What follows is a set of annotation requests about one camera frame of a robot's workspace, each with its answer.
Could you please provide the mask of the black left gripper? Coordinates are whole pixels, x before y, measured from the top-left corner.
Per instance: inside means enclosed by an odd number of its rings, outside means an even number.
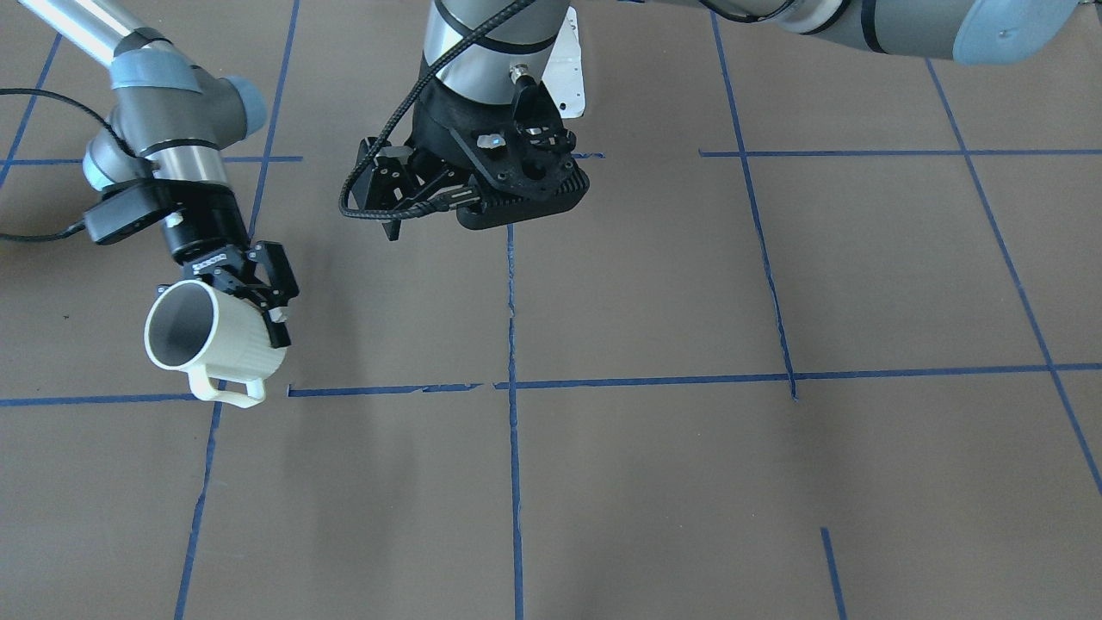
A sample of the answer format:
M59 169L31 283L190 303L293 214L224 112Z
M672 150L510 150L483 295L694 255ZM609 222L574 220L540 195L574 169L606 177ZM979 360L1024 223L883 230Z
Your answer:
M443 157L383 140L354 181L353 202L354 219L382 222L389 242L398 242L403 220L472 207L474 186Z

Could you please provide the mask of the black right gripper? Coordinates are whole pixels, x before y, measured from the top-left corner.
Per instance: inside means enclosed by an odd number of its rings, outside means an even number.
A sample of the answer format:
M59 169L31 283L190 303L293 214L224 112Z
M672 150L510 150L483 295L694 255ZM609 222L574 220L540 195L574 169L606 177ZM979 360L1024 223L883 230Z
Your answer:
M287 248L276 242L249 244L229 187L165 185L163 189L170 213L179 215L177 224L163 222L170 255L182 271L177 283L196 280L251 303L261 314L271 348L287 349L291 345L287 313L300 294Z

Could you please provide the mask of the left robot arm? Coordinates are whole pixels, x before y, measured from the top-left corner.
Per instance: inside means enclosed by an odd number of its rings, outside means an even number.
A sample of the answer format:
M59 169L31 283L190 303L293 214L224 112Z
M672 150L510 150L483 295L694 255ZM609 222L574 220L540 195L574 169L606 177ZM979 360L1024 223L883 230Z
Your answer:
M1000 66L1029 59L1074 1L687 1L719 23L889 58ZM413 86L361 139L336 196L343 217L453 213L471 231L570 213L591 181L548 81L571 1L433 1Z

